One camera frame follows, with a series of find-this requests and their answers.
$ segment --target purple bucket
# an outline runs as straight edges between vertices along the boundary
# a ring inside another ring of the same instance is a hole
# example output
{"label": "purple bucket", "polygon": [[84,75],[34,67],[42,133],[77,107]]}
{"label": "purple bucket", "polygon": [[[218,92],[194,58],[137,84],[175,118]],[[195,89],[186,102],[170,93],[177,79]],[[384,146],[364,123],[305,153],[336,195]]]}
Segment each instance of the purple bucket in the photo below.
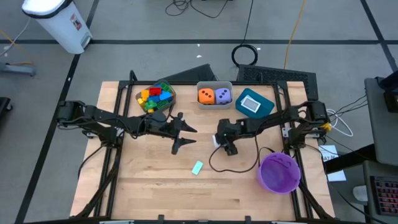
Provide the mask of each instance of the purple bucket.
{"label": "purple bucket", "polygon": [[288,194],[299,186],[300,168],[290,156],[275,152],[266,156],[257,171],[257,180],[264,189]]}

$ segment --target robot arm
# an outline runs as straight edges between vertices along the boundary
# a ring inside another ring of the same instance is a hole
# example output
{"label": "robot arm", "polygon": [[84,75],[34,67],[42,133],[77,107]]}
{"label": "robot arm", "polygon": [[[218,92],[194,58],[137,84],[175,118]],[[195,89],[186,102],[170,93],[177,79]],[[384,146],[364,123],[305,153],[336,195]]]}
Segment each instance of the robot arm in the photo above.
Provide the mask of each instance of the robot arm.
{"label": "robot arm", "polygon": [[95,106],[85,105],[81,101],[61,101],[58,105],[57,123],[59,126],[78,126],[83,134],[99,137],[102,143],[118,144],[118,136],[122,130],[134,139],[144,134],[152,134],[163,138],[174,139],[172,154],[176,154],[180,146],[196,142],[191,139],[179,138],[180,131],[197,132],[182,120],[183,113],[172,116],[168,123],[163,113],[145,114],[142,116],[120,116]]}
{"label": "robot arm", "polygon": [[[299,111],[300,108],[306,106],[305,111]],[[305,112],[305,117],[299,116],[299,113]],[[232,156],[238,153],[234,141],[241,138],[253,138],[261,134],[263,130],[288,122],[299,122],[297,128],[289,130],[287,138],[288,145],[302,146],[304,144],[305,135],[317,132],[325,134],[325,130],[313,130],[314,128],[322,128],[327,124],[328,116],[324,103],[319,101],[307,101],[301,105],[291,106],[281,112],[276,112],[261,119],[244,118],[237,119],[235,124],[231,124],[229,119],[221,119],[218,122],[217,133],[215,138],[217,143],[222,145],[227,155]]]}

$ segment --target red lego brick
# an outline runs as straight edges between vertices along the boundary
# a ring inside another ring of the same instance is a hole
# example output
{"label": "red lego brick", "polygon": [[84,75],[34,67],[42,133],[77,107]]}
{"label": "red lego brick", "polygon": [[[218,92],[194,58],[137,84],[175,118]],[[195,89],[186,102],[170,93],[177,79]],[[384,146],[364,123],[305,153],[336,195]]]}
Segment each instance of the red lego brick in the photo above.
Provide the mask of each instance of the red lego brick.
{"label": "red lego brick", "polygon": [[162,94],[162,88],[161,87],[150,87],[149,88],[149,95],[150,96],[159,96]]}

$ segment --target wooden table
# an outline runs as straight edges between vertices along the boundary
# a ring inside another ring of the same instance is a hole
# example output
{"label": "wooden table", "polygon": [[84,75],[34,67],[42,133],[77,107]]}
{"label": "wooden table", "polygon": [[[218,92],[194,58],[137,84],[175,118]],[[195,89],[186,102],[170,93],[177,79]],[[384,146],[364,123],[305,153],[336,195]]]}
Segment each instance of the wooden table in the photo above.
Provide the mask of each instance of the wooden table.
{"label": "wooden table", "polygon": [[[99,109],[113,111],[117,87],[118,82],[103,82],[97,104]],[[128,116],[143,114],[135,95],[146,87],[133,86]],[[275,101],[272,87],[264,85],[236,85],[234,96],[239,96],[246,87]],[[302,82],[288,82],[288,87],[292,105],[307,100]],[[177,93],[173,114],[183,112],[187,124],[198,130],[197,133],[182,131],[180,136],[197,142],[182,146],[177,155],[172,155],[171,139],[146,135],[133,140],[127,135],[112,219],[156,220],[159,214],[163,214],[166,220],[244,220],[245,215],[250,215],[252,220],[295,220],[290,194],[272,194],[262,189],[256,182],[257,169],[243,174],[217,173],[208,165],[208,158],[215,149],[211,136],[216,132],[218,120],[230,118],[234,123],[244,115],[234,106],[228,110],[200,110],[196,86],[174,85],[173,88]],[[258,135],[258,141],[260,147],[282,150],[279,127],[265,130]],[[234,143],[239,154],[227,156],[224,150],[219,150],[212,160],[216,169],[244,170],[252,166],[256,159],[254,139],[240,139]],[[313,139],[308,139],[307,144],[318,146]],[[99,145],[98,139],[88,140],[85,156]],[[310,147],[301,152],[308,189],[325,211],[334,216],[320,153]],[[261,158],[269,153],[262,150]],[[80,212],[98,188],[104,154],[103,149],[82,169],[71,215]],[[202,161],[204,166],[198,175],[193,175],[191,170],[196,161]],[[301,214],[306,217],[301,192],[299,189],[297,192]],[[102,214],[107,201],[108,192],[104,194]]]}

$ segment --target purple die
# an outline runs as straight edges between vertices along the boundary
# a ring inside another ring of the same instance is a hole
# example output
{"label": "purple die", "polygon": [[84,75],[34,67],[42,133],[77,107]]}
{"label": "purple die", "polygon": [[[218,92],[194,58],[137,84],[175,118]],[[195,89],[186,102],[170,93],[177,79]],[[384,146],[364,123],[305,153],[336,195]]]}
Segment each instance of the purple die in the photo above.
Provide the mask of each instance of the purple die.
{"label": "purple die", "polygon": [[232,102],[231,92],[227,88],[219,88],[216,90],[216,104],[225,105]]}

